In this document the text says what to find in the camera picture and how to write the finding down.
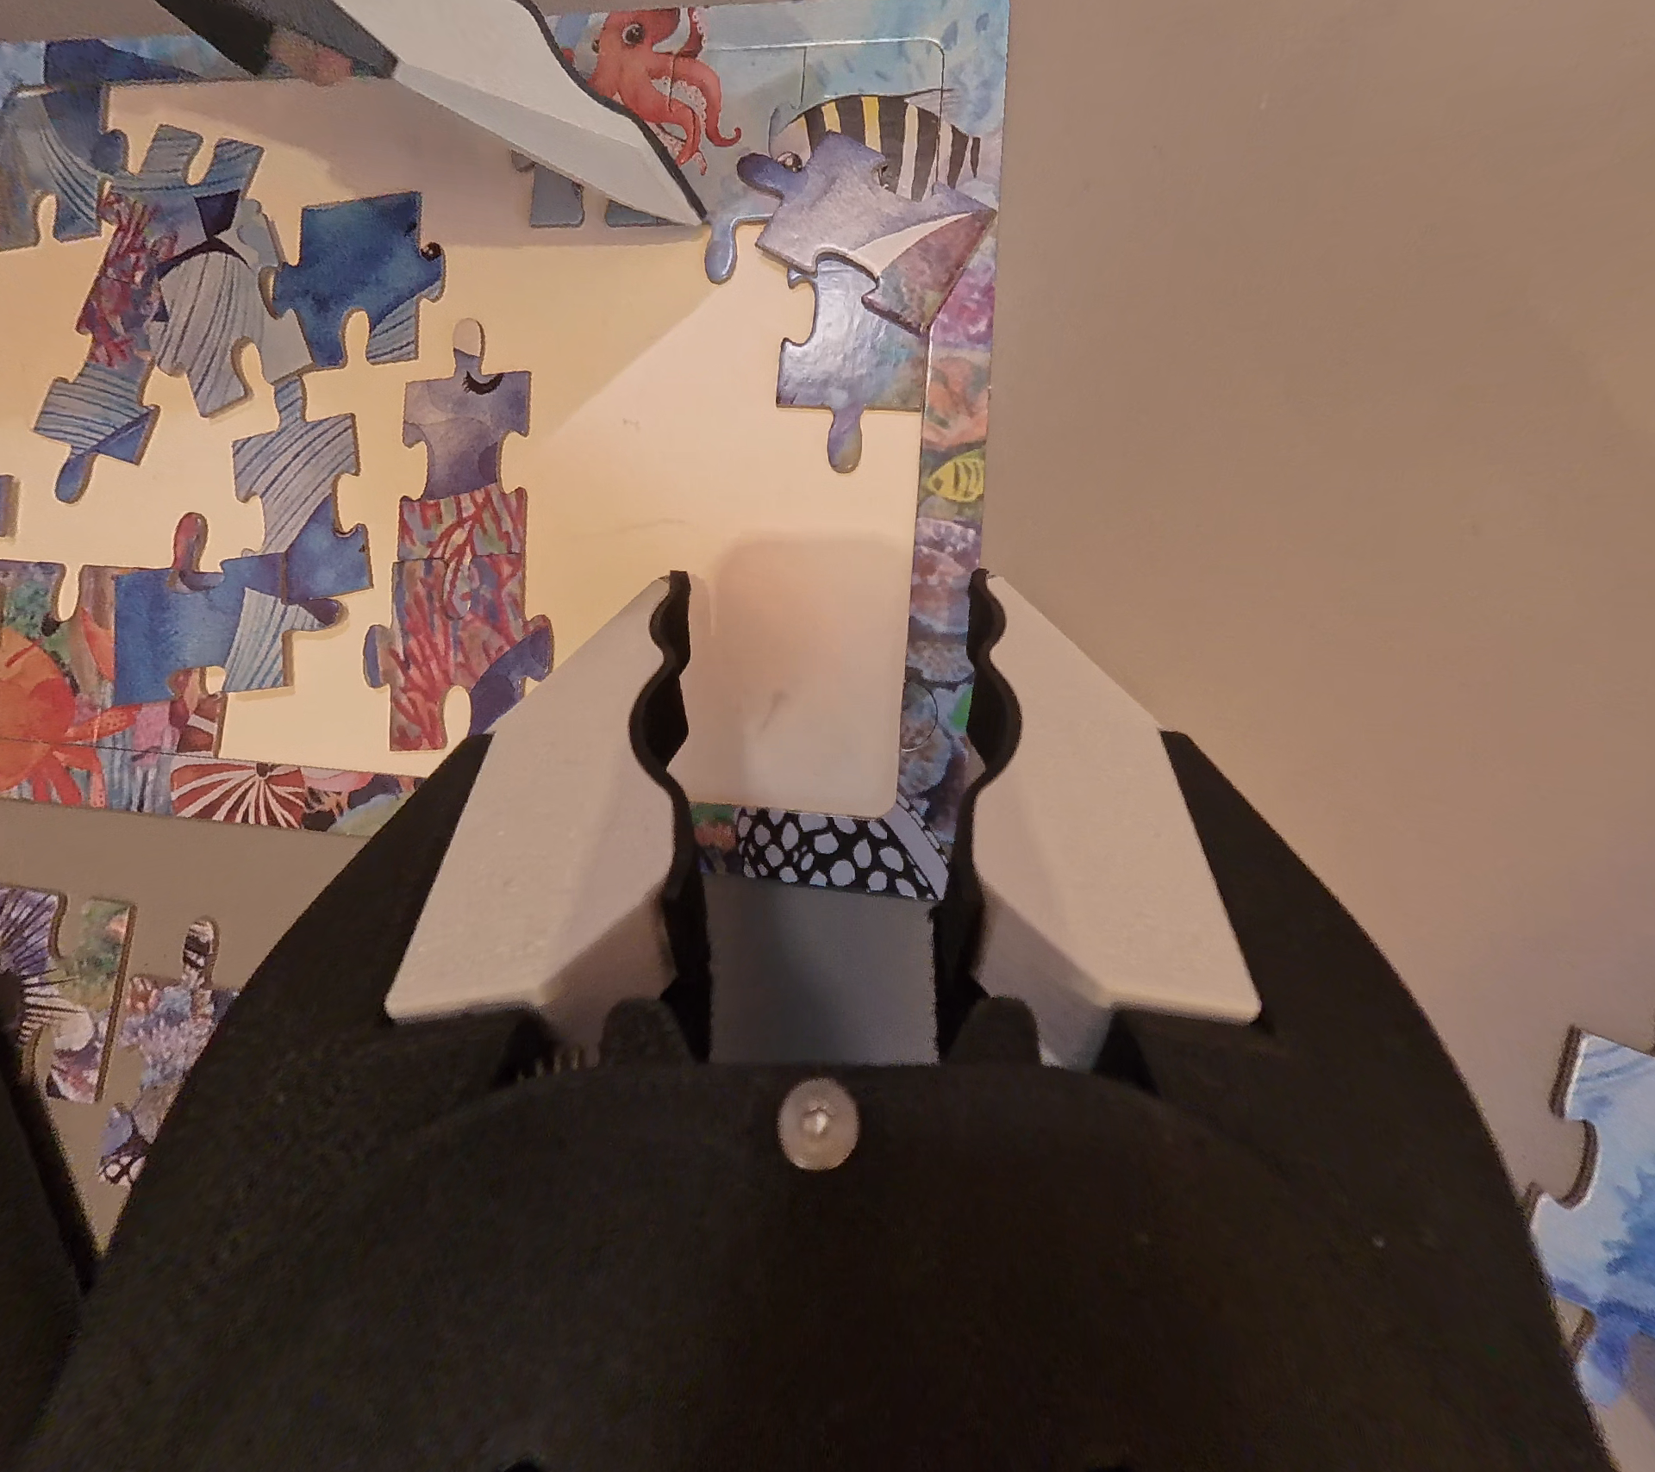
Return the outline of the pale blue octopus puzzle piece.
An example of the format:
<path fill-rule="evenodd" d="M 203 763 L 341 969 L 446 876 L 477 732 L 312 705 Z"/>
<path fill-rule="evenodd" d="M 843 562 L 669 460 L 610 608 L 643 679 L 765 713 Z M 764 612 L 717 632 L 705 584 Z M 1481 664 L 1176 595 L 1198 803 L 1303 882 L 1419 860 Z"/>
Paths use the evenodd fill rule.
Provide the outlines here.
<path fill-rule="evenodd" d="M 734 174 L 748 153 L 772 148 L 776 115 L 801 91 L 805 48 L 791 45 L 703 43 L 672 60 L 669 93 L 683 122 L 672 150 L 686 181 L 700 191 Z"/>

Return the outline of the striped dark blue puzzle piece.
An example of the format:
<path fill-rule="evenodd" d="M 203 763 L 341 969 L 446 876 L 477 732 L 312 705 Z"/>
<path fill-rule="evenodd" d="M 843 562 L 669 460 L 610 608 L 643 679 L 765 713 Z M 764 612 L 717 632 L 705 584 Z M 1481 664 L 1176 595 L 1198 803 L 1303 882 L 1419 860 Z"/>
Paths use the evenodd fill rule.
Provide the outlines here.
<path fill-rule="evenodd" d="M 355 419 L 308 419 L 300 374 L 279 379 L 274 403 L 277 427 L 231 443 L 238 500 L 257 496 L 264 520 L 248 588 L 288 603 L 365 591 L 367 531 L 339 529 L 336 505 L 338 477 L 362 470 Z"/>

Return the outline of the dark blue puzzle piece with eye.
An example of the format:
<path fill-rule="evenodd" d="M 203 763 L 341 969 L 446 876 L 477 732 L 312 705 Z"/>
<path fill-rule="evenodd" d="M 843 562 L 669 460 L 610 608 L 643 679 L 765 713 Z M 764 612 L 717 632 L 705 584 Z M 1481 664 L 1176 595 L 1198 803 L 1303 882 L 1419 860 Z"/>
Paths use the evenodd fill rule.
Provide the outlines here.
<path fill-rule="evenodd" d="M 445 250 L 420 236 L 422 195 L 402 191 L 312 203 L 300 214 L 300 258 L 272 279 L 274 315 L 293 312 L 319 369 L 346 364 L 345 324 L 369 320 L 370 364 L 419 353 L 419 305 L 445 288 Z"/>

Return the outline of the crab claw puzzle piece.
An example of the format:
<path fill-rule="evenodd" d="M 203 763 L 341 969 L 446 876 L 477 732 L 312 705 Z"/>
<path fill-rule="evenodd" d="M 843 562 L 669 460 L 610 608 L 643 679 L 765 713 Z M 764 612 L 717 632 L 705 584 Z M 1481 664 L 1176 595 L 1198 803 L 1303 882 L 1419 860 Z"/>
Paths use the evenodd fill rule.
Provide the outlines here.
<path fill-rule="evenodd" d="M 155 751 L 162 722 L 176 732 L 195 715 L 239 605 L 224 572 L 200 567 L 205 533 L 205 517 L 186 512 L 165 565 L 77 572 L 74 610 L 41 636 L 64 655 L 58 676 L 74 696 L 62 736 L 74 750 Z"/>

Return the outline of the orange crab puzzle piece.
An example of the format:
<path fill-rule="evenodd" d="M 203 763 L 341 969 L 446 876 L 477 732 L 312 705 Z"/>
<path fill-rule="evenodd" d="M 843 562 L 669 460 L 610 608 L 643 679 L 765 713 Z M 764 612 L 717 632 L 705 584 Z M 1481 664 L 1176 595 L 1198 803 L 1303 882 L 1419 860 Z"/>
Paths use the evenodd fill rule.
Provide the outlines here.
<path fill-rule="evenodd" d="M 58 664 L 34 639 L 2 629 L 2 793 L 38 786 L 45 800 L 83 805 L 72 765 L 100 770 L 96 746 L 126 731 L 129 708 L 76 713 L 76 693 Z"/>

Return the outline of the purple pink coral puzzle piece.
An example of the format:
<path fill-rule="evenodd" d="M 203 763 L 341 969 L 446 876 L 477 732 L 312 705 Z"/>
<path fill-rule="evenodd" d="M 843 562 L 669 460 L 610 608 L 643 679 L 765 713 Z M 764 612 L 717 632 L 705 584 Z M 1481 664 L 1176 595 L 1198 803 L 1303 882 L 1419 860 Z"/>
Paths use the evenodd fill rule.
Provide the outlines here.
<path fill-rule="evenodd" d="M 776 403 L 827 410 L 829 465 L 850 472 L 860 462 L 867 410 L 922 410 L 929 343 L 867 307 L 876 279 L 853 262 L 824 257 L 812 274 L 789 269 L 788 283 L 812 288 L 814 319 L 803 343 L 779 345 Z"/>

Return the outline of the coral and purple puzzle piece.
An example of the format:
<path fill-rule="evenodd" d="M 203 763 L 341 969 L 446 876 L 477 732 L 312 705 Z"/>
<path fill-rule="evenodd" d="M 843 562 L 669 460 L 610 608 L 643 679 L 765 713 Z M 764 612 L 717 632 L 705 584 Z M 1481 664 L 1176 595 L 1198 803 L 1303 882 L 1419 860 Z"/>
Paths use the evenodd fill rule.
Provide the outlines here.
<path fill-rule="evenodd" d="M 114 188 L 103 193 L 98 215 L 112 227 L 110 239 L 76 329 L 89 341 L 86 367 L 131 370 L 153 357 L 158 272 L 176 253 L 177 233 L 152 202 Z"/>

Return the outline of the purple urchin puzzle piece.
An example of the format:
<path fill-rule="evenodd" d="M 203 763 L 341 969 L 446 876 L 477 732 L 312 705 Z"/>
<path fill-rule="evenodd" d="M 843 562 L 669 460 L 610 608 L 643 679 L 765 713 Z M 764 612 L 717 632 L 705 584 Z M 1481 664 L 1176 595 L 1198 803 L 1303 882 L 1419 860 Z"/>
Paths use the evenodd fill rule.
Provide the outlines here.
<path fill-rule="evenodd" d="M 50 1098 L 91 1105 L 103 1093 L 133 920 L 121 900 L 72 907 L 55 891 L 2 888 L 2 1036 Z"/>

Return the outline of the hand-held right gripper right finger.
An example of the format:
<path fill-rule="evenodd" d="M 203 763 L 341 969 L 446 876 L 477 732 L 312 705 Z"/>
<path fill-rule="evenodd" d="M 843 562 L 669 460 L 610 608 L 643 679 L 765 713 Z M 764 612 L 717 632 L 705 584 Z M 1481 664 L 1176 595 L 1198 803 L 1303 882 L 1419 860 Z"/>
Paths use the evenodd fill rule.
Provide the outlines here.
<path fill-rule="evenodd" d="M 1091 1065 L 1124 1007 L 1253 1022 L 1157 720 L 1001 576 L 970 577 L 965 653 L 981 770 L 932 910 L 939 1053 L 988 996 L 1024 1003 L 1057 1065 Z"/>

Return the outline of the wide blue striped puzzle piece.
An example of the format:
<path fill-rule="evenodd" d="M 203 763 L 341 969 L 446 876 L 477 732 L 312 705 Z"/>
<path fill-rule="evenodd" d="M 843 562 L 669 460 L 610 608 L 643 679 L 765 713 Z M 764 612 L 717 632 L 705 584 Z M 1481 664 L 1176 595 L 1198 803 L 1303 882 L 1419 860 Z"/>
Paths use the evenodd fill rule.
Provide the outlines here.
<path fill-rule="evenodd" d="M 38 208 L 52 198 L 52 238 L 102 236 L 108 167 L 122 169 L 124 133 L 107 129 L 100 83 L 12 91 L 2 114 L 2 250 L 39 243 Z"/>

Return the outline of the striped fish puzzle piece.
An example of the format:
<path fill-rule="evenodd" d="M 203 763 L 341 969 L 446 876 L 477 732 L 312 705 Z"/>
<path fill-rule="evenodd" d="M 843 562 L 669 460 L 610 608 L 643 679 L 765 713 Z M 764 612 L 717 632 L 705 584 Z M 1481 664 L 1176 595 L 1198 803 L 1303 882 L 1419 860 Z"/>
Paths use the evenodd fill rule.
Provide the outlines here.
<path fill-rule="evenodd" d="M 982 184 L 986 141 L 943 117 L 929 90 L 841 93 L 815 100 L 791 117 L 772 121 L 770 148 L 764 157 L 796 167 L 831 134 L 872 150 L 882 160 L 881 184 L 898 196 L 920 202 L 936 186 L 950 186 L 998 212 Z M 736 229 L 755 224 L 762 234 L 779 203 L 774 195 L 745 184 L 736 169 L 734 202 L 714 215 L 705 257 L 707 276 L 717 284 L 734 274 Z"/>

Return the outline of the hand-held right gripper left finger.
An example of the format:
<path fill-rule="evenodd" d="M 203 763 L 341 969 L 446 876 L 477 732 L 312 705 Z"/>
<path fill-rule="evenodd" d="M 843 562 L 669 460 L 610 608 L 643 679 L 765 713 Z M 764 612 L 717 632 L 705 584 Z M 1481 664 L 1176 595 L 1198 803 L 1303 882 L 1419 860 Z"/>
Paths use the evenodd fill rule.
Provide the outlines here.
<path fill-rule="evenodd" d="M 707 1060 L 712 962 L 693 815 L 686 572 L 653 579 L 489 732 L 389 984 L 396 1022 L 531 1008 L 593 1048 L 610 1007 L 660 1000 Z"/>

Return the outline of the striped purple puzzle piece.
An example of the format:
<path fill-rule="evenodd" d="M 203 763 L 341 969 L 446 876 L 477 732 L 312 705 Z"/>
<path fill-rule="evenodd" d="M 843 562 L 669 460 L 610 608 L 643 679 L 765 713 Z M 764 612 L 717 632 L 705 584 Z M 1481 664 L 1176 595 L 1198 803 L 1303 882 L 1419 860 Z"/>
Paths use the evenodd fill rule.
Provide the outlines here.
<path fill-rule="evenodd" d="M 750 153 L 736 174 L 779 200 L 757 238 L 762 252 L 805 274 L 826 258 L 848 262 L 874 279 L 865 308 L 924 336 L 998 212 L 950 186 L 900 196 L 882 167 L 865 145 L 831 133 L 798 165 Z"/>

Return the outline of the octopus arms puzzle piece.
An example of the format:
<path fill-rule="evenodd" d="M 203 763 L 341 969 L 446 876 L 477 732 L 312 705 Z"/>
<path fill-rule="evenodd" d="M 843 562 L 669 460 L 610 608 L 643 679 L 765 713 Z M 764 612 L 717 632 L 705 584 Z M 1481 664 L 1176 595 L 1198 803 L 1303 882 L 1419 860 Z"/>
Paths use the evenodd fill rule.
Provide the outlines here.
<path fill-rule="evenodd" d="M 512 169 L 529 179 L 527 224 L 536 229 L 576 229 L 586 221 L 584 186 L 524 153 L 510 152 Z M 672 221 L 641 212 L 619 200 L 607 200 L 603 224 L 614 229 L 667 227 Z"/>

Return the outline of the blue watercolour puzzle piece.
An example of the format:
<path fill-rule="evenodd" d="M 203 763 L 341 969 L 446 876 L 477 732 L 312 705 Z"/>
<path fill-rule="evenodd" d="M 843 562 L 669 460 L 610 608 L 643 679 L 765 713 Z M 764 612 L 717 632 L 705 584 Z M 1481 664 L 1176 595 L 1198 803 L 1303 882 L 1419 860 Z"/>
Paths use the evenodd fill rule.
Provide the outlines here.
<path fill-rule="evenodd" d="M 207 529 L 200 512 L 183 514 L 167 569 L 115 576 L 115 708 L 170 700 L 174 676 L 198 669 L 222 669 L 226 693 L 276 689 L 288 681 L 286 634 L 317 632 L 341 619 L 336 598 L 288 603 L 250 588 L 258 570 L 252 553 L 202 572 Z"/>

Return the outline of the striped puzzle piece with tail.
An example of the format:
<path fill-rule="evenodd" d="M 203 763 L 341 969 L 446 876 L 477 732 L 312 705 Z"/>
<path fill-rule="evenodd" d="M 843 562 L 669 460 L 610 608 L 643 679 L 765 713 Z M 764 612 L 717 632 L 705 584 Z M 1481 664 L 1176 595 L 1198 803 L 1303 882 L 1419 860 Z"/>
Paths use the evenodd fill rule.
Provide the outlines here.
<path fill-rule="evenodd" d="M 158 407 L 143 396 L 150 372 L 143 358 L 86 360 L 72 377 L 52 381 L 31 431 L 65 446 L 52 486 L 60 503 L 81 500 L 98 458 L 141 462 L 158 417 Z"/>

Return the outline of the pale striped puzzle piece with fin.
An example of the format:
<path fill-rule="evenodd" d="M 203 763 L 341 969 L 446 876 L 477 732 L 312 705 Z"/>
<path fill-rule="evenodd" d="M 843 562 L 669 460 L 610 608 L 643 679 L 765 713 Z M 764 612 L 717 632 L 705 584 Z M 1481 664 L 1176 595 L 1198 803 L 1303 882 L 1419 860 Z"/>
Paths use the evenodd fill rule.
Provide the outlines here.
<path fill-rule="evenodd" d="M 293 314 L 277 317 L 262 276 L 281 265 L 277 233 L 258 200 L 198 198 L 203 236 L 158 267 L 152 362 L 188 381 L 196 414 L 215 417 L 248 395 L 238 346 L 253 345 L 267 383 L 300 376 L 314 357 Z"/>

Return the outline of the sea print puzzle tray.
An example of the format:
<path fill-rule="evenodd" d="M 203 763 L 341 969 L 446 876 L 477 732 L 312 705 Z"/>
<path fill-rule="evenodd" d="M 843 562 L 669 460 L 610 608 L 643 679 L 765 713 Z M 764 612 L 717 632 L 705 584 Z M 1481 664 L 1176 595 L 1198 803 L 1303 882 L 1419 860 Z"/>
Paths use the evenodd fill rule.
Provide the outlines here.
<path fill-rule="evenodd" d="M 801 46 L 788 119 L 820 98 L 924 93 L 979 136 L 1000 208 L 1010 0 L 815 0 L 565 14 L 564 62 L 645 117 L 676 162 L 683 122 L 669 86 L 677 53 L 703 45 Z M 803 343 L 815 295 L 736 229 L 724 283 L 707 276 L 714 215 L 734 174 L 696 193 L 703 227 L 605 224 L 586 186 L 576 229 L 527 224 L 529 177 L 500 141 L 377 79 L 322 91 L 252 79 L 186 34 L 3 43 L 3 102 L 19 90 L 107 88 L 105 127 L 124 134 L 115 189 L 202 239 L 198 198 L 257 200 L 300 260 L 310 205 L 419 191 L 420 236 L 445 252 L 445 284 L 419 305 L 419 353 L 370 364 L 369 320 L 343 326 L 345 364 L 300 372 L 310 420 L 352 415 L 360 470 L 336 483 L 338 526 L 367 531 L 372 582 L 334 596 L 341 617 L 284 638 L 286 684 L 227 693 L 224 670 L 155 750 L 96 748 L 71 765 L 83 805 L 26 782 L 5 800 L 369 836 L 469 734 L 470 700 L 445 701 L 446 745 L 389 748 L 389 689 L 364 676 L 364 638 L 393 617 L 400 500 L 419 500 L 427 446 L 403 445 L 403 391 L 453 370 L 462 319 L 484 331 L 491 372 L 531 376 L 529 431 L 507 436 L 500 484 L 527 489 L 524 610 L 551 632 L 551 669 L 631 595 L 672 569 L 695 581 L 689 738 L 672 762 L 705 867 L 907 898 L 941 894 L 946 850 L 974 760 L 964 643 L 967 586 L 982 548 L 996 221 L 929 331 L 922 408 L 867 408 L 857 469 L 826 453 L 831 412 L 777 407 L 783 341 Z M 200 512 L 200 567 L 258 553 L 257 495 L 236 491 L 233 443 L 279 426 L 257 346 L 236 365 L 246 398 L 200 415 L 186 377 L 148 360 L 158 415 L 139 464 L 100 457 L 79 500 L 55 498 L 67 446 L 31 431 L 57 379 L 83 367 L 76 322 L 102 265 L 100 236 L 3 250 L 3 629 L 43 643 L 76 605 L 88 564 L 162 567 Z M 260 276 L 274 310 L 279 267 Z M 543 679 L 529 681 L 522 701 Z"/>

